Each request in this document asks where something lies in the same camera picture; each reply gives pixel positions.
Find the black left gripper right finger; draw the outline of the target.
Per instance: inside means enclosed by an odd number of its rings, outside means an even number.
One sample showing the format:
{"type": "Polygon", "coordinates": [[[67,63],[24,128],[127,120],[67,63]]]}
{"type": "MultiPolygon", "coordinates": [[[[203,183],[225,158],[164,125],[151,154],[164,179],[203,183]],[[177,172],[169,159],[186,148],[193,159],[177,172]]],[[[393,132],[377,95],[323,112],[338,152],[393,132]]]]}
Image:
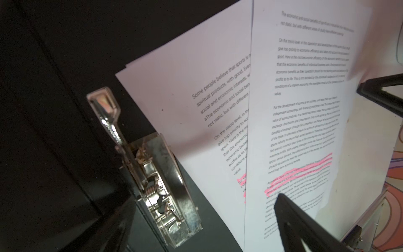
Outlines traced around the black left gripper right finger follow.
{"type": "Polygon", "coordinates": [[[312,252],[350,252],[285,194],[279,194],[275,213],[285,252],[304,252],[304,244],[312,252]]]}

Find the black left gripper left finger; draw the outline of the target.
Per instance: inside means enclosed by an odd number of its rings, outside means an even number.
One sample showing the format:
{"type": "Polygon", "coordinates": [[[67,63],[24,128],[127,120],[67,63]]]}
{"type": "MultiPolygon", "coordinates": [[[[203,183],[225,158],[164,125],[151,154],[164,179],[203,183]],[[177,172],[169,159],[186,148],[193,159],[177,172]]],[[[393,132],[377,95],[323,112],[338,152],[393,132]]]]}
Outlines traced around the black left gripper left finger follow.
{"type": "Polygon", "coordinates": [[[135,214],[131,195],[118,197],[118,203],[107,214],[70,242],[62,252],[124,252],[135,214]]]}

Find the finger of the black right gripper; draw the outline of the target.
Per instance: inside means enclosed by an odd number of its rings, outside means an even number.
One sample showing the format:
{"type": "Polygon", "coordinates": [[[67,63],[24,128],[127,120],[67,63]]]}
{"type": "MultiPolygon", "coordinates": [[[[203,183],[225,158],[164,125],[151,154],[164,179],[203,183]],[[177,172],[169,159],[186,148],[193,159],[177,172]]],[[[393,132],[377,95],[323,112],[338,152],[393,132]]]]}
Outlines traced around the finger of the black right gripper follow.
{"type": "Polygon", "coordinates": [[[383,90],[384,87],[402,86],[403,74],[369,79],[359,84],[357,94],[403,117],[403,99],[383,90]]]}

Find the blue file folder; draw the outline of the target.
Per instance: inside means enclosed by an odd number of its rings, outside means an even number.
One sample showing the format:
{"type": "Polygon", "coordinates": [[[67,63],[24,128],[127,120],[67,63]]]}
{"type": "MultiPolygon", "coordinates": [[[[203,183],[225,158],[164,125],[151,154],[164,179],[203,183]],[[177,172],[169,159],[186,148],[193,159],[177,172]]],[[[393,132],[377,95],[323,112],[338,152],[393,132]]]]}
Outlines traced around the blue file folder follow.
{"type": "Polygon", "coordinates": [[[154,131],[116,79],[233,1],[1,1],[1,251],[57,252],[130,185],[87,102],[109,87],[124,136],[154,131]]]}

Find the printed paper files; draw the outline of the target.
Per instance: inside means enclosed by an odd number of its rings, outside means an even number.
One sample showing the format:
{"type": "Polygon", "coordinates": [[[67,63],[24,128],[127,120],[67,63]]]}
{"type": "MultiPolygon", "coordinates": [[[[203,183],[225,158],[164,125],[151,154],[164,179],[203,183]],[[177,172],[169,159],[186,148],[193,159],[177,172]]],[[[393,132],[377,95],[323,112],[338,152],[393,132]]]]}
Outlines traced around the printed paper files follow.
{"type": "Polygon", "coordinates": [[[117,73],[244,252],[283,250],[279,194],[311,217],[328,203],[371,15],[239,1],[117,73]]]}

